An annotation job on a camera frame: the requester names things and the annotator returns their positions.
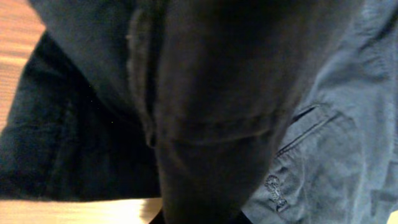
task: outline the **embroidered logo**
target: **embroidered logo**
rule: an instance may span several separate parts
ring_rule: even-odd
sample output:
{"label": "embroidered logo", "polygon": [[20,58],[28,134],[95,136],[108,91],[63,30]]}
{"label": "embroidered logo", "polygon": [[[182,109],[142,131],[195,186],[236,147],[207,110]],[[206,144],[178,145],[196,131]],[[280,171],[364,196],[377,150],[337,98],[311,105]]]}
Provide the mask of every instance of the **embroidered logo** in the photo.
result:
{"label": "embroidered logo", "polygon": [[278,177],[270,175],[266,180],[265,186],[271,193],[271,201],[276,204],[276,211],[283,211],[287,207],[287,201],[280,191],[280,181]]}

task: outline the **wooden surface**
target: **wooden surface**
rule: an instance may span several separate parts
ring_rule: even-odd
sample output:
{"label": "wooden surface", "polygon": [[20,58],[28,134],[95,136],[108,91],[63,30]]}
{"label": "wooden surface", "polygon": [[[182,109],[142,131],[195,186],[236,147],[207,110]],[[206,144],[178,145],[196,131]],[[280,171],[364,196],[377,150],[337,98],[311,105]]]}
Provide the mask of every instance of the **wooden surface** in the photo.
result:
{"label": "wooden surface", "polygon": [[[24,0],[0,0],[0,130],[6,124],[19,75],[44,26]],[[149,223],[161,199],[95,203],[0,202],[0,224]],[[398,224],[395,212],[389,224]]]}

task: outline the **light blue fabric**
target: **light blue fabric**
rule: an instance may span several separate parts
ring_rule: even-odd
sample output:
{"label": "light blue fabric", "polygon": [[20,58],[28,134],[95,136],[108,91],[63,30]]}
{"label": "light blue fabric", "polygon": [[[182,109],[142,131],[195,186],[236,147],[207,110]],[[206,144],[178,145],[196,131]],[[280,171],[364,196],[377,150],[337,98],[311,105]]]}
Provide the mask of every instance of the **light blue fabric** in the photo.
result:
{"label": "light blue fabric", "polygon": [[386,223],[398,210],[398,1],[366,1],[303,98],[253,223]]}

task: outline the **dark pants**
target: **dark pants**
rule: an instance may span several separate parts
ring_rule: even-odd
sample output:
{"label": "dark pants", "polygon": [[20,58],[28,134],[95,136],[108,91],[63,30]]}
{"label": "dark pants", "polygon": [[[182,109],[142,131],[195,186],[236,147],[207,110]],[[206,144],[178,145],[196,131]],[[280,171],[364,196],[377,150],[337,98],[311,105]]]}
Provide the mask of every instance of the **dark pants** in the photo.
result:
{"label": "dark pants", "polygon": [[0,199],[160,197],[154,152],[110,113],[45,34],[23,71],[0,137]]}

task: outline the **clothing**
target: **clothing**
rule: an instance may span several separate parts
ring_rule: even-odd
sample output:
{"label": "clothing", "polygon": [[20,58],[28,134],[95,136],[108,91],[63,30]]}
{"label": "clothing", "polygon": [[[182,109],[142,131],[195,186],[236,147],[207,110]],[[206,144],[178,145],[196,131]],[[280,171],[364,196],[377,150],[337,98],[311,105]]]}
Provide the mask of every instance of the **clothing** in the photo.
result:
{"label": "clothing", "polygon": [[398,210],[397,11],[365,2],[245,204],[253,223],[387,223]]}
{"label": "clothing", "polygon": [[160,179],[168,223],[394,209],[393,1],[31,2],[48,34],[0,138],[1,198],[155,197]]}

